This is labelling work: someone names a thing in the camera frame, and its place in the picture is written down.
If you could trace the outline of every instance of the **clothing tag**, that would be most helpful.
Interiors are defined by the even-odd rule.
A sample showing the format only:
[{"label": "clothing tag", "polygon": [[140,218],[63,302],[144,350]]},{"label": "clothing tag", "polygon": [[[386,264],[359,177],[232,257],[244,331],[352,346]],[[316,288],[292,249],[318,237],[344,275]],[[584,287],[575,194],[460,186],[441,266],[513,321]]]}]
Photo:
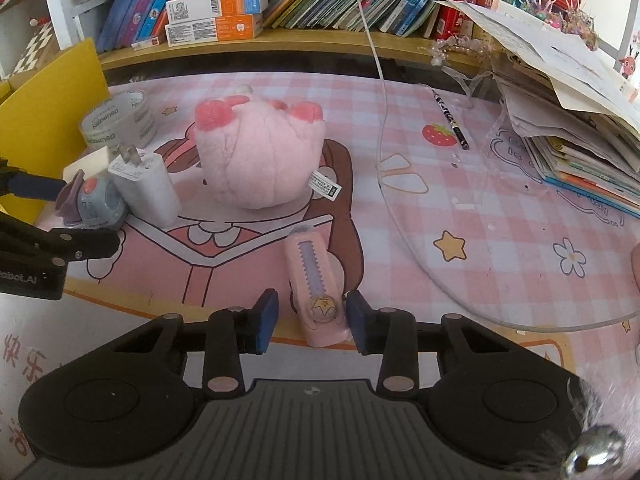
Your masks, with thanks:
[{"label": "clothing tag", "polygon": [[309,177],[309,187],[331,200],[331,202],[336,199],[342,189],[342,186],[338,186],[333,180],[325,177],[319,171],[314,171]]}]

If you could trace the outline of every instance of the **strawberry print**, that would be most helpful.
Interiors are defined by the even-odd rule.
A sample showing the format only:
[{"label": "strawberry print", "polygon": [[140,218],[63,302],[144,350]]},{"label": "strawberry print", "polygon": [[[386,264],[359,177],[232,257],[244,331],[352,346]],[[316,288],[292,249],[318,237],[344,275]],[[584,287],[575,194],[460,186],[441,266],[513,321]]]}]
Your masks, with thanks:
[{"label": "strawberry print", "polygon": [[427,124],[422,129],[422,136],[434,146],[455,146],[458,143],[452,132],[436,124]]}]

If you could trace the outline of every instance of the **yellow star print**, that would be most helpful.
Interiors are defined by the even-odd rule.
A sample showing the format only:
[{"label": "yellow star print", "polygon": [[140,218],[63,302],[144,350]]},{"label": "yellow star print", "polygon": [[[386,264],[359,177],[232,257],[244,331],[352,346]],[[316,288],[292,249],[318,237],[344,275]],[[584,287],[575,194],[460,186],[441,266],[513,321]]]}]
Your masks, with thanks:
[{"label": "yellow star print", "polygon": [[433,241],[433,245],[440,249],[446,262],[455,258],[466,260],[465,243],[464,239],[456,238],[449,231],[443,231],[442,238]]},{"label": "yellow star print", "polygon": [[324,316],[327,316],[329,310],[331,308],[335,308],[334,300],[327,296],[322,296],[318,298],[313,306],[313,308],[319,308],[322,311]]}]

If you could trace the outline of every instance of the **pink checkered desk mat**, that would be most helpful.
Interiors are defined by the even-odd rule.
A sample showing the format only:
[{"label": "pink checkered desk mat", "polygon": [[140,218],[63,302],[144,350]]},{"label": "pink checkered desk mat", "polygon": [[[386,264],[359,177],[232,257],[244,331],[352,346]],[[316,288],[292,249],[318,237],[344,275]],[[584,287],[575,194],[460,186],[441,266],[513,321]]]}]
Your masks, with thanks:
[{"label": "pink checkered desk mat", "polygon": [[[248,84],[266,98],[311,100],[328,123],[321,171],[343,186],[336,203],[313,196],[263,212],[238,212],[207,195],[197,153],[184,147],[194,107]],[[306,73],[230,73],[138,82],[112,92],[148,95],[158,134],[147,149],[165,157],[184,210],[162,231],[127,219],[111,260],[69,267],[67,290],[126,312],[181,312],[206,319],[217,308],[251,306],[267,287],[280,294],[276,339],[300,343],[289,304],[282,240],[315,225],[342,264],[344,288],[373,307],[396,306],[437,321],[460,304],[511,325],[542,330],[616,320],[588,332],[537,334],[500,329],[570,368],[601,363],[614,375],[636,366],[640,304],[630,252],[638,221],[575,193],[539,184],[508,124],[480,153],[498,105],[441,92],[471,143],[463,152],[428,88],[388,82],[383,184],[402,230],[445,295],[418,266],[383,203],[375,168],[382,117],[380,82]]]}]

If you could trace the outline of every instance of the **clear plastic sheet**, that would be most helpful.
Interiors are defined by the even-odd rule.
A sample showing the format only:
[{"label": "clear plastic sheet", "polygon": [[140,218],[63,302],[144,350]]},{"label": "clear plastic sheet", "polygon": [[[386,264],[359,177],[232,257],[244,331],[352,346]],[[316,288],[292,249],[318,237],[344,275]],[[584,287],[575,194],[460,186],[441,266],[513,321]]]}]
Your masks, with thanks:
[{"label": "clear plastic sheet", "polygon": [[[425,275],[472,316],[518,330],[572,332],[635,316],[638,221],[543,182],[505,108],[471,97],[487,74],[446,72],[465,89],[440,94],[470,149],[407,145],[399,153],[391,129],[378,143],[382,195]],[[424,101],[437,110],[428,88]],[[383,183],[399,155],[428,193]]]}]

